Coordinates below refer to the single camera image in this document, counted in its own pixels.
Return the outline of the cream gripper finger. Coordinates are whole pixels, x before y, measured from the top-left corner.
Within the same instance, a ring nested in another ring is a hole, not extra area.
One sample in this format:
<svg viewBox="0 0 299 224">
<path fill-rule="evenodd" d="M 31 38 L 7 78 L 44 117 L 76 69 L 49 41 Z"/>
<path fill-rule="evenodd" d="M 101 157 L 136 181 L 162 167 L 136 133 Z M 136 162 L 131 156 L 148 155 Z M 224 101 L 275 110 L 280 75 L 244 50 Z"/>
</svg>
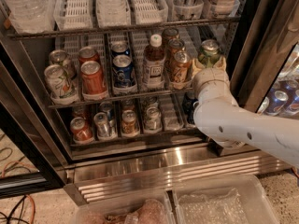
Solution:
<svg viewBox="0 0 299 224">
<path fill-rule="evenodd" d="M 206 67 L 198 61 L 197 58 L 192 59 L 192 67 L 191 67 L 191 72 L 192 72 L 192 77 L 195 77 L 197 73 L 205 69 Z"/>
<path fill-rule="evenodd" d="M 226 58 L 224 56 L 220 56 L 219 60 L 214 64 L 216 69 L 220 69 L 222 71 L 226 70 Z"/>
</svg>

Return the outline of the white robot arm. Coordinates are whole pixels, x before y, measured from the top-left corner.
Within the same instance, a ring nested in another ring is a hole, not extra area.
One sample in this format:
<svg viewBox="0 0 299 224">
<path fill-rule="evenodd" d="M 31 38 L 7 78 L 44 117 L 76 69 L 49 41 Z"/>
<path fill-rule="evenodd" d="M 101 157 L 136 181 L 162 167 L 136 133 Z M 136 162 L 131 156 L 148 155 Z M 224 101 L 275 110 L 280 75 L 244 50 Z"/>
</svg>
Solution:
<svg viewBox="0 0 299 224">
<path fill-rule="evenodd" d="M 198 130 L 225 148 L 251 145 L 299 167 L 299 121 L 259 115 L 241 108 L 221 68 L 202 68 L 192 78 L 198 99 L 193 119 Z"/>
</svg>

